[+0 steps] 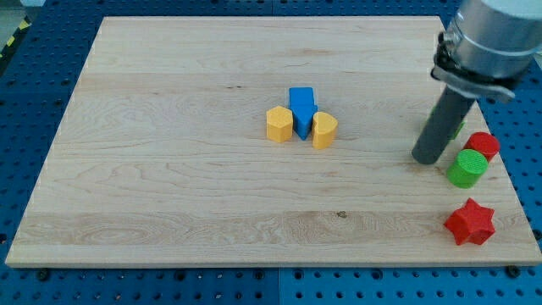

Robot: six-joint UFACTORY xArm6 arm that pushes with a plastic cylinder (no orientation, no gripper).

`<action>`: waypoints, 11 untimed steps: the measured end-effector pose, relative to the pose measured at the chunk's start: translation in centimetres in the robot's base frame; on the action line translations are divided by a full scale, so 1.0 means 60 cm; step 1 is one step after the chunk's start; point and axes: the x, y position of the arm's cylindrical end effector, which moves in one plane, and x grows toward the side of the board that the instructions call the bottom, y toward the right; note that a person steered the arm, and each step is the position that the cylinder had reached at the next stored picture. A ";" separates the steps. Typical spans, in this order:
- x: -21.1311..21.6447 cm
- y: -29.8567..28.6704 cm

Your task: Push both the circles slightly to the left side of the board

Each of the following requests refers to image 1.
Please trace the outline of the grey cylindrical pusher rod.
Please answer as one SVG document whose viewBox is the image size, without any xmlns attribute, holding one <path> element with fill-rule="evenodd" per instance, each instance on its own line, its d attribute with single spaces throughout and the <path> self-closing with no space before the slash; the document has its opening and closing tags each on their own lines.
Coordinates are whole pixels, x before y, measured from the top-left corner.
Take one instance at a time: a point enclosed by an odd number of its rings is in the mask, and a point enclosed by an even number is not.
<svg viewBox="0 0 542 305">
<path fill-rule="evenodd" d="M 412 149 L 413 158 L 420 164 L 436 163 L 474 102 L 446 87 Z"/>
</svg>

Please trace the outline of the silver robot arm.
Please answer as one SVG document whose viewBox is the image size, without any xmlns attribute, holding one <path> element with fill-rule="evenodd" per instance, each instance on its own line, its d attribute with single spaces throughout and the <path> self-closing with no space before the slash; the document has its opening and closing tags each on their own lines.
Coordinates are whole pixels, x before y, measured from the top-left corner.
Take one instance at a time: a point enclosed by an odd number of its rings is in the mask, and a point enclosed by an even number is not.
<svg viewBox="0 0 542 305">
<path fill-rule="evenodd" d="M 541 2 L 467 0 L 439 33 L 431 76 L 445 83 L 412 149 L 421 164 L 434 164 L 475 100 L 503 103 L 541 50 Z"/>
</svg>

